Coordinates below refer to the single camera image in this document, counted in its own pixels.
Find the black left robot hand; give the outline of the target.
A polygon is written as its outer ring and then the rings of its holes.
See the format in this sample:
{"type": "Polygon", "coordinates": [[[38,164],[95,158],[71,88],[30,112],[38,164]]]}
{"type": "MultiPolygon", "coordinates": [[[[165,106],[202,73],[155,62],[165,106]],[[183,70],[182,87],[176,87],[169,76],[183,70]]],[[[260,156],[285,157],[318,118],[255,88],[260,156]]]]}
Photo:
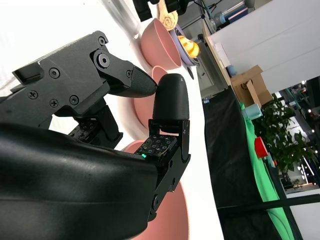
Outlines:
{"type": "MultiPolygon", "coordinates": [[[[132,1],[138,17],[141,22],[146,21],[152,17],[148,2],[153,5],[158,4],[159,0],[133,0],[132,1]]],[[[177,14],[183,15],[188,7],[190,0],[164,0],[164,5],[169,13],[177,11],[177,14]]]]}

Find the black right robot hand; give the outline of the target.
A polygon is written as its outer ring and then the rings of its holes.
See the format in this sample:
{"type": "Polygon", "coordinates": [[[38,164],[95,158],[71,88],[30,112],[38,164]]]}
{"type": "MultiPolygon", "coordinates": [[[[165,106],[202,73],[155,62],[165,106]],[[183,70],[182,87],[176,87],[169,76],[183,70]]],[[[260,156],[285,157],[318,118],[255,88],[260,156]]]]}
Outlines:
{"type": "Polygon", "coordinates": [[[15,70],[0,99],[0,237],[127,240],[143,232],[191,156],[186,82],[155,82],[95,31],[15,70]],[[154,96],[134,153],[104,97],[154,96]]]}

